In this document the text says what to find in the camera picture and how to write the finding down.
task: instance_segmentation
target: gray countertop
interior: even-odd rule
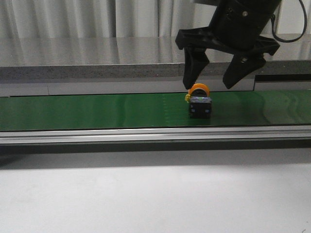
[[[1,39],[0,83],[183,76],[174,37]],[[202,75],[223,75],[232,55],[207,50]],[[311,73],[311,35],[285,44],[255,74]]]

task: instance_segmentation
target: aluminum rail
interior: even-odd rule
[[[0,145],[269,138],[311,139],[311,125],[1,132]]]

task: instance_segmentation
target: conveyor belt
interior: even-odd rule
[[[0,144],[311,138],[311,91],[215,92],[211,119],[184,93],[0,98]]]
[[[211,93],[211,119],[190,119],[184,96],[0,98],[0,131],[311,124],[311,90]]]

